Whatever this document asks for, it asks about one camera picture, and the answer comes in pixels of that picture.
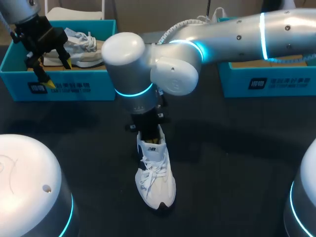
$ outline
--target screw hole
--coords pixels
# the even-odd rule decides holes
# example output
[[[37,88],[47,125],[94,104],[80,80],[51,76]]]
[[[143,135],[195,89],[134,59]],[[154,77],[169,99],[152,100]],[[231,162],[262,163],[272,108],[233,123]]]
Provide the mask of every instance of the screw hole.
[[[46,193],[51,193],[51,187],[47,184],[43,185],[43,190]]]

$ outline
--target shoelace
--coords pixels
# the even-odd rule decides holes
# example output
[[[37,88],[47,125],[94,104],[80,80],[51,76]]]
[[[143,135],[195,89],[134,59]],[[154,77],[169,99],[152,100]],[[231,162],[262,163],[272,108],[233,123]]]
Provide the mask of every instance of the shoelace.
[[[75,44],[75,46],[84,45],[86,47],[86,49],[88,50],[88,52],[96,50],[97,41],[96,41],[95,37],[91,36],[90,32],[89,32],[88,36],[82,32],[78,32],[76,34],[76,38],[78,38],[80,41],[82,41],[82,43]]]
[[[163,154],[163,159],[160,162],[146,160],[146,157],[143,157],[141,161],[145,164],[146,170],[142,174],[140,185],[146,190],[147,198],[149,189],[156,178],[167,175],[166,155]]]

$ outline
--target blue light ring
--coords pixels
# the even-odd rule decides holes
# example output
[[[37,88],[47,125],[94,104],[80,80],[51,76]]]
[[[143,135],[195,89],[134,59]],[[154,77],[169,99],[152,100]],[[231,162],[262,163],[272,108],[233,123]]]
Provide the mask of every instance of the blue light ring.
[[[260,28],[260,34],[261,34],[262,54],[263,54],[263,58],[265,60],[267,60],[268,54],[267,54],[267,43],[266,43],[266,23],[265,23],[265,14],[264,13],[260,14],[259,28]]]
[[[69,219],[68,219],[68,222],[67,222],[66,226],[64,227],[62,233],[59,235],[59,237],[62,237],[64,235],[64,233],[66,232],[66,230],[70,224],[71,218],[73,216],[73,211],[74,211],[74,198],[73,198],[73,195],[71,194],[71,211],[70,211]]]
[[[291,203],[291,208],[292,208],[292,212],[294,214],[294,217],[297,221],[297,223],[301,226],[301,228],[305,231],[305,233],[309,236],[309,237],[314,237],[304,226],[303,224],[301,223],[300,219],[298,219],[297,215],[296,215],[296,212],[294,210],[294,206],[293,206],[293,201],[292,201],[292,190],[293,190],[293,185],[294,185],[294,182],[292,183],[292,186],[291,186],[291,191],[290,191],[290,203]]]
[[[123,96],[123,97],[135,97],[135,96],[139,96],[139,95],[142,95],[144,93],[146,93],[148,90],[150,90],[150,88],[153,86],[153,84],[151,83],[150,86],[148,86],[147,89],[143,90],[142,92],[139,92],[137,94],[123,94],[123,93],[120,93],[119,91],[117,91],[115,89],[115,91],[117,92],[117,94],[119,94],[120,96]]]
[[[193,42],[191,41],[188,41],[188,40],[183,40],[183,39],[175,39],[173,41],[170,41],[169,43],[186,43],[186,44],[189,44],[191,46],[193,46],[194,48],[196,48],[200,55],[201,55],[201,58],[202,58],[202,62],[203,62],[203,53],[202,53],[202,50]]]

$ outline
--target robotic arm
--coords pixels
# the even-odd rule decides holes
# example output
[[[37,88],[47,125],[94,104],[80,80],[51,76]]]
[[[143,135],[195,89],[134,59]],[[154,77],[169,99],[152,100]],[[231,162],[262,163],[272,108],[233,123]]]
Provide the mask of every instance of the robotic arm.
[[[191,93],[203,63],[316,53],[316,9],[261,13],[217,24],[192,23],[175,25],[163,44],[144,44],[133,33],[114,35],[104,43],[109,75],[131,114],[144,113],[156,104],[152,83],[169,94]]]
[[[11,32],[14,43],[22,42],[32,54],[25,60],[28,68],[33,68],[39,82],[55,87],[49,76],[40,66],[39,58],[53,49],[66,69],[71,68],[70,54],[64,49],[68,38],[63,28],[53,28],[48,19],[40,17],[38,0],[0,0],[0,20],[6,25],[14,24]]]

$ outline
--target shoe sole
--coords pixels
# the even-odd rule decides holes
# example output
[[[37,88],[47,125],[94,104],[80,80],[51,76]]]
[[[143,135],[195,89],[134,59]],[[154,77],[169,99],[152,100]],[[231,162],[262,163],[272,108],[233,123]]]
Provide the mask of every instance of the shoe sole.
[[[102,66],[103,64],[104,64],[103,59],[99,59],[93,62],[80,62],[80,61],[72,62],[72,66],[83,68],[83,69],[95,68],[98,66]],[[59,66],[62,66],[63,64],[60,62],[58,58],[56,59],[44,58],[43,65],[45,67],[59,67]]]
[[[173,177],[173,182],[174,182],[174,186],[175,186],[175,192],[177,193],[176,180],[175,180],[174,177]],[[146,200],[144,199],[144,197],[143,197],[142,195],[140,195],[140,196],[141,196],[142,200],[144,201],[144,203],[146,204],[146,206],[147,206],[150,210],[152,210],[152,211],[157,211],[157,212],[163,212],[163,209],[164,209],[165,211],[172,210],[172,209],[173,209],[173,206],[174,206],[174,203],[175,203],[175,200],[176,200],[176,197],[177,197],[177,195],[174,196],[174,199],[173,199],[172,204],[171,204],[170,207],[166,206],[163,202],[161,202],[161,203],[159,204],[158,209],[154,209],[154,208],[152,208],[151,206],[149,206],[149,205],[147,204]],[[160,205],[161,205],[162,203],[163,203],[164,206],[165,206],[164,208],[160,208]]]

